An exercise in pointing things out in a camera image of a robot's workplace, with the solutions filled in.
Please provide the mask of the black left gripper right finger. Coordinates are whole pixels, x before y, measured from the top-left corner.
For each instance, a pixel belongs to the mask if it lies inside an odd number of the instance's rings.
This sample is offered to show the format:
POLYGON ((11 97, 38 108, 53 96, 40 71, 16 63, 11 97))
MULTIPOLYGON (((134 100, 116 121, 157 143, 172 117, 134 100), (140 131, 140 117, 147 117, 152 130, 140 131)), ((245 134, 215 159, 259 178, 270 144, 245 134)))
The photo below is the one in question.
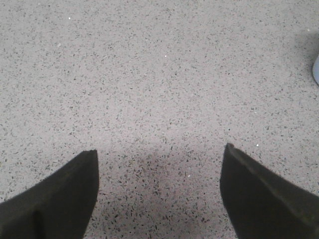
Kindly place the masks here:
POLYGON ((317 239, 319 198, 225 146, 220 193, 239 239, 317 239))

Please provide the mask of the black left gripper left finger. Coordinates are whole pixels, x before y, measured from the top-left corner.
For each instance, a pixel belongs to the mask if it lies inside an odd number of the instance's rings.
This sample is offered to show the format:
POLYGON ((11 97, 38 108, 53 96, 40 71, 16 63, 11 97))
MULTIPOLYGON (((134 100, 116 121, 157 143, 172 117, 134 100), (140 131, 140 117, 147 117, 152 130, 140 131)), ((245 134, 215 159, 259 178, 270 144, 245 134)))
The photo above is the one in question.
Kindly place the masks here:
POLYGON ((2 239, 82 239, 99 189, 96 150, 0 205, 2 239))

